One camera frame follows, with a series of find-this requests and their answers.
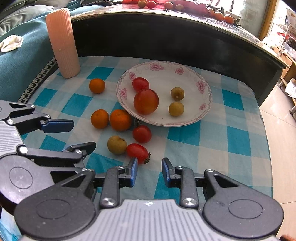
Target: pink tumbler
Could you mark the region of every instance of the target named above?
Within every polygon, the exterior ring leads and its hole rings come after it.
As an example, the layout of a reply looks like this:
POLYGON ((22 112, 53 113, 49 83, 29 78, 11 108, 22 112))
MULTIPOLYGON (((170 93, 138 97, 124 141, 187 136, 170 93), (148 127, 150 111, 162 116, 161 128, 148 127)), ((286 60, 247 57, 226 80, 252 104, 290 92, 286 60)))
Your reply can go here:
POLYGON ((46 16, 48 35, 59 70, 64 78, 72 78, 80 71, 70 11, 57 9, 46 16))

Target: green fruit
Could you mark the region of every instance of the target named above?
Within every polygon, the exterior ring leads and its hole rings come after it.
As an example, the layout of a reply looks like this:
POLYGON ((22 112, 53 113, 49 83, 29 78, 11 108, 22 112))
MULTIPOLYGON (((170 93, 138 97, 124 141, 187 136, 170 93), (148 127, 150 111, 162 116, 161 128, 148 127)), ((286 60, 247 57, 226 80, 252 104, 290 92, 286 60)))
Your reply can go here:
POLYGON ((184 112, 184 106, 180 102, 173 102, 168 107, 168 111, 171 116, 180 116, 184 112))
POLYGON ((120 155, 126 151, 127 143, 119 136, 111 136, 107 142, 107 147, 113 154, 120 155))
POLYGON ((180 87, 175 87, 170 91, 172 98, 176 101, 182 100, 185 96, 184 90, 180 87))

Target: plate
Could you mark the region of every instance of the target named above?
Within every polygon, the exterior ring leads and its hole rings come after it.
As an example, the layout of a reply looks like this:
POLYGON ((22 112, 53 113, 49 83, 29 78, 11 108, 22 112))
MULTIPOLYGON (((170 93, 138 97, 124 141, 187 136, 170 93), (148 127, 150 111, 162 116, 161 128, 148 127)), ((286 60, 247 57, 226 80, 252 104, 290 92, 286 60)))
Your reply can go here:
POLYGON ((212 105, 212 91, 205 79, 186 66, 168 61, 151 61, 130 68, 120 77, 116 95, 122 107, 133 117, 156 126, 190 125, 203 118, 212 105), (136 77, 148 80, 150 89, 159 97, 157 109, 149 115, 139 114, 133 105, 136 91, 132 81, 136 77), (178 117, 168 112, 169 105, 174 102, 170 95, 174 87, 181 87, 185 92, 180 101, 184 105, 184 113, 178 117))

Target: blue and white checkered cloth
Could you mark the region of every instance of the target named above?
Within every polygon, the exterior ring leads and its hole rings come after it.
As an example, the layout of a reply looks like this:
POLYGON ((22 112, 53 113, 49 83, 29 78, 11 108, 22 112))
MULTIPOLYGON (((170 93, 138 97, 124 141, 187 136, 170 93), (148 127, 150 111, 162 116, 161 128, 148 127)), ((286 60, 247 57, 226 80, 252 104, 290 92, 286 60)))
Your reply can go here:
MULTIPOLYGON (((62 150, 71 144, 94 141, 95 151, 84 162, 87 168, 106 172, 125 165, 126 155, 116 156, 107 149, 107 140, 119 135, 134 143, 132 128, 116 132, 111 126, 95 129, 90 116, 97 109, 109 114, 122 109, 116 97, 116 84, 129 68, 150 60, 124 57, 80 57, 81 71, 64 79, 59 70, 52 74, 33 94, 29 103, 52 118, 72 119, 75 126, 67 133, 45 134, 34 131, 23 136, 26 146, 62 150), (102 94, 93 94, 89 82, 101 78, 106 83, 102 94)), ((121 198, 176 199, 180 190, 166 188, 161 173, 161 160, 168 157, 174 166, 186 166, 194 172, 215 169, 249 187, 272 196, 271 161, 264 124, 253 91, 244 83, 190 67, 209 83, 213 104, 200 121, 184 127, 148 125, 152 139, 144 146, 151 153, 150 162, 140 165, 133 188, 122 188, 121 198)))

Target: beige floor tile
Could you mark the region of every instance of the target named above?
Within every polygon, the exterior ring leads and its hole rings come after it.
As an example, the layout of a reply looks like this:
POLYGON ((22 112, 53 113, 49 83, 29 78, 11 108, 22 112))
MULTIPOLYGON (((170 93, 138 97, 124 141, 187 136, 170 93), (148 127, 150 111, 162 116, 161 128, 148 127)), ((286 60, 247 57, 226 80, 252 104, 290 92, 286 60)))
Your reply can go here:
POLYGON ((277 237, 280 238, 283 234, 296 238, 296 202, 285 203, 281 205, 284 210, 284 221, 279 229, 277 237))
POLYGON ((296 115, 294 117, 290 115, 289 110, 294 106, 292 99, 288 97, 288 94, 284 90, 280 90, 277 86, 273 88, 266 100, 260 106, 260 110, 263 110, 281 120, 296 127, 296 115))
POLYGON ((273 198, 296 201, 296 127, 261 111, 271 156, 273 198))

